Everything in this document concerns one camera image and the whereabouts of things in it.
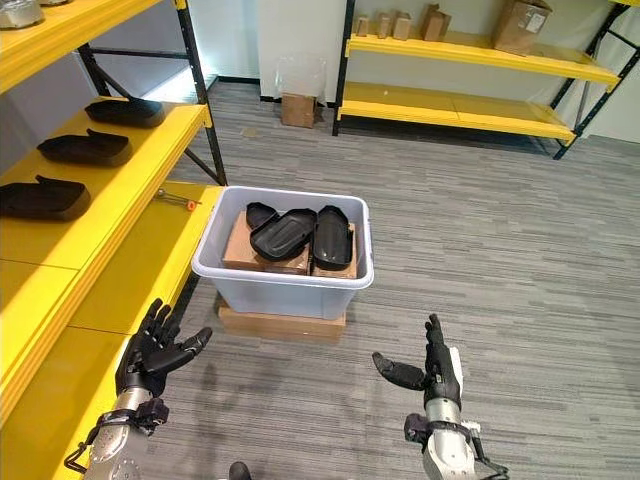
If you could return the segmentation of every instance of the white wall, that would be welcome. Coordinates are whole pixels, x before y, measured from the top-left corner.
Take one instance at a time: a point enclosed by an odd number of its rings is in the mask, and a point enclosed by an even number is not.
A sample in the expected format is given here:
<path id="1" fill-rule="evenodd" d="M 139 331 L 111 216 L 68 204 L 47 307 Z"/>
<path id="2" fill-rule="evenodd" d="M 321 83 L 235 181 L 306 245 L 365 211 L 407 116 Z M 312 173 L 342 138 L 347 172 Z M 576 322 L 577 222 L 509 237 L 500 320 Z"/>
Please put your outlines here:
<path id="1" fill-rule="evenodd" d="M 275 96 L 277 59 L 292 51 L 309 51 L 327 59 L 326 98 L 335 100 L 335 86 L 340 62 L 340 46 L 344 22 L 344 0 L 257 0 L 261 93 Z M 547 0 L 554 12 L 540 34 L 540 43 L 583 50 L 608 14 L 611 3 L 605 0 Z M 407 11 L 417 23 L 424 5 L 416 0 L 360 0 L 356 15 L 374 16 L 379 10 Z M 440 0 L 441 10 L 452 15 L 450 29 L 488 34 L 492 31 L 503 0 Z M 619 31 L 640 32 L 637 9 L 627 12 Z M 616 41 L 608 41 L 601 49 L 601 63 L 620 68 L 628 55 L 621 55 Z M 549 103 L 563 78 L 415 57 L 352 52 L 347 79 L 370 83 L 387 83 L 416 88 L 458 91 L 475 95 Z M 614 136 L 640 142 L 640 129 L 629 120 L 632 106 L 640 104 L 637 70 L 635 78 L 626 80 L 614 99 L 601 112 L 587 133 Z M 591 89 L 595 98 L 602 91 Z M 580 91 L 574 88 L 559 112 L 573 125 L 570 112 L 575 110 Z"/>
<path id="2" fill-rule="evenodd" d="M 0 171 L 5 171 L 95 97 L 76 54 L 0 97 Z"/>
<path id="3" fill-rule="evenodd" d="M 258 78 L 256 0 L 191 0 L 189 10 L 203 69 Z"/>
<path id="4" fill-rule="evenodd" d="M 151 7 L 91 41 L 94 47 L 184 52 L 172 0 Z M 97 55 L 96 59 L 132 95 L 142 96 L 188 66 L 184 60 Z"/>
<path id="5" fill-rule="evenodd" d="M 304 52 L 327 60 L 325 98 L 335 100 L 344 26 L 344 0 L 257 0 L 260 91 L 276 97 L 278 59 Z"/>

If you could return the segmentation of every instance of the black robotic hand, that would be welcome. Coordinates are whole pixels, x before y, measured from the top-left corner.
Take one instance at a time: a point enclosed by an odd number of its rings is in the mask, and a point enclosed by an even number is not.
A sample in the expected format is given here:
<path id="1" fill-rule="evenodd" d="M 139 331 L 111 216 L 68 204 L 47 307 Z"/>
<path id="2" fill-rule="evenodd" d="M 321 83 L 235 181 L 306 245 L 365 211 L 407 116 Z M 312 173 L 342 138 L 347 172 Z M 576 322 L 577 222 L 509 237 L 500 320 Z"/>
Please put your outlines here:
<path id="1" fill-rule="evenodd" d="M 116 395 L 140 387 L 159 397 L 164 392 L 167 374 L 190 362 L 211 338 L 212 331 L 207 327 L 183 342 L 174 343 L 180 332 L 180 320 L 173 319 L 169 312 L 171 307 L 163 306 L 159 298 L 149 307 L 116 371 Z"/>
<path id="2" fill-rule="evenodd" d="M 424 327 L 427 331 L 425 372 L 413 365 L 389 360 L 379 352 L 374 352 L 373 363 L 380 375 L 394 385 L 424 391 L 425 405 L 433 398 L 446 398 L 462 408 L 460 384 L 455 376 L 449 347 L 444 343 L 438 316 L 435 313 L 429 315 Z"/>

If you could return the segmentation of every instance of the yellow shelf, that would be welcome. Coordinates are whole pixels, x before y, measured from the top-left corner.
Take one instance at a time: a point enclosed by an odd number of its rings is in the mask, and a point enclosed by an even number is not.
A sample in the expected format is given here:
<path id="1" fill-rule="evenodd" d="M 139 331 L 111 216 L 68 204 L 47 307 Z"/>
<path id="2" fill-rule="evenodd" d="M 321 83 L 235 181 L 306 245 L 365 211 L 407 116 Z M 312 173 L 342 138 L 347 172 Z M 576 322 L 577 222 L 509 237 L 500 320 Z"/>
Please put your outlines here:
<path id="1" fill-rule="evenodd" d="M 166 119 L 153 130 L 117 127 L 78 113 L 55 135 L 87 128 L 129 137 L 134 155 L 120 168 L 91 168 L 50 162 L 34 150 L 0 178 L 1 184 L 33 182 L 36 174 L 82 182 L 92 204 L 67 223 L 0 219 L 0 260 L 33 269 L 3 272 L 11 295 L 2 303 L 2 390 L 0 424 L 20 397 L 32 372 L 47 354 L 85 294 L 134 225 L 158 187 L 208 118 L 206 106 L 165 104 Z M 51 268 L 71 272 L 51 278 Z M 32 285 L 49 279 L 49 293 Z"/>
<path id="2" fill-rule="evenodd" d="M 2 428 L 2 478 L 82 479 L 62 461 L 98 416 L 113 408 L 115 371 L 127 340 L 117 333 L 64 329 Z"/>
<path id="3" fill-rule="evenodd" d="M 573 132 L 544 105 L 457 93 L 347 82 L 339 117 L 477 128 L 572 141 Z"/>
<path id="4" fill-rule="evenodd" d="M 597 65 L 587 54 L 568 48 L 536 45 L 531 55 L 520 56 L 501 52 L 491 47 L 489 37 L 469 33 L 448 32 L 443 42 L 425 42 L 418 38 L 396 40 L 380 39 L 377 35 L 359 37 L 351 35 L 349 51 L 410 55 L 452 62 L 475 63 L 493 67 L 579 78 L 607 84 L 613 88 L 618 76 Z"/>
<path id="5" fill-rule="evenodd" d="M 160 0 L 75 0 L 43 8 L 45 21 L 0 33 L 0 93 Z"/>
<path id="6" fill-rule="evenodd" d="M 140 216 L 2 428 L 0 478 L 81 478 L 62 460 L 113 407 L 114 374 L 129 338 L 114 332 L 135 332 L 156 297 L 175 303 L 222 191 L 174 182 L 163 188 L 202 204 L 189 212 L 154 200 Z"/>
<path id="7" fill-rule="evenodd" d="M 181 206 L 152 201 L 69 325 L 133 334 L 158 292 L 166 292 L 165 301 L 177 298 L 191 271 L 191 257 L 223 187 L 167 182 L 163 188 L 203 203 L 189 212 Z M 116 293 L 128 291 L 123 287 L 123 275 L 126 275 L 127 284 L 136 290 L 136 295 Z M 114 296 L 118 301 L 109 306 L 109 321 L 105 322 L 104 299 Z"/>

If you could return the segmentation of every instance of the cardboard box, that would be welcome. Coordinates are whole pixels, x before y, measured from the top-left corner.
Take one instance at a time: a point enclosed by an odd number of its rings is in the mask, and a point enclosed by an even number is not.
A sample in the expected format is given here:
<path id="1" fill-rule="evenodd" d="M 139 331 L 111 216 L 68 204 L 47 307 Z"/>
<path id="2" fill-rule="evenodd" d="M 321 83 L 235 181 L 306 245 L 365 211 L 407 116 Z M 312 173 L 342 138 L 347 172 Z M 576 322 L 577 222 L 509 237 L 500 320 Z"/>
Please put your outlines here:
<path id="1" fill-rule="evenodd" d="M 353 232 L 353 242 L 351 245 L 351 263 L 344 270 L 324 270 L 316 265 L 313 266 L 311 275 L 314 277 L 331 278 L 356 278 L 358 276 L 358 256 L 356 254 L 356 228 L 353 223 L 349 224 L 349 230 Z"/>
<path id="2" fill-rule="evenodd" d="M 347 324 L 344 312 L 335 320 L 268 313 L 238 313 L 224 301 L 218 318 L 226 333 L 313 343 L 338 343 Z"/>
<path id="3" fill-rule="evenodd" d="M 356 22 L 356 35 L 358 37 L 366 37 L 369 33 L 369 17 L 361 15 Z"/>
<path id="4" fill-rule="evenodd" d="M 307 275 L 309 273 L 310 247 L 307 244 L 300 255 L 290 260 L 271 262 L 262 258 L 251 247 L 251 228 L 247 225 L 247 212 L 240 212 L 233 225 L 227 242 L 222 263 L 226 268 L 253 270 L 255 272 L 289 273 Z"/>
<path id="5" fill-rule="evenodd" d="M 493 33 L 493 48 L 529 54 L 551 12 L 543 0 L 507 0 Z"/>
<path id="6" fill-rule="evenodd" d="M 399 12 L 393 24 L 393 38 L 396 40 L 406 40 L 409 38 L 410 31 L 411 15 L 407 12 Z"/>
<path id="7" fill-rule="evenodd" d="M 316 97 L 282 94 L 282 123 L 294 127 L 313 128 Z"/>
<path id="8" fill-rule="evenodd" d="M 391 15 L 378 14 L 378 38 L 387 38 L 391 33 Z"/>
<path id="9" fill-rule="evenodd" d="M 427 7 L 420 35 L 427 42 L 441 42 L 451 23 L 451 15 L 440 12 L 440 5 L 437 3 Z"/>

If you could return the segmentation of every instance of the light blue plastic bin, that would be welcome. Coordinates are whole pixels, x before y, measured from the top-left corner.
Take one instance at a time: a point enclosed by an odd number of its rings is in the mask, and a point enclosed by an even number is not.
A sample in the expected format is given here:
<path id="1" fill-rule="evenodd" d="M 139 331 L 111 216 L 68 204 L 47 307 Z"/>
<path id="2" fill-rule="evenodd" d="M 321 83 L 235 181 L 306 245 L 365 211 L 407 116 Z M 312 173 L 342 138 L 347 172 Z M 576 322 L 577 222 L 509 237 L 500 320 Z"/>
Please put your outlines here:
<path id="1" fill-rule="evenodd" d="M 281 213 L 292 208 L 320 211 L 339 207 L 355 225 L 358 275 L 355 279 L 311 277 L 224 268 L 222 258 L 238 214 L 250 202 L 262 202 Z M 338 318 L 357 290 L 373 282 L 369 208 L 360 198 L 253 187 L 227 187 L 214 208 L 191 262 L 193 271 L 210 279 L 236 312 Z"/>

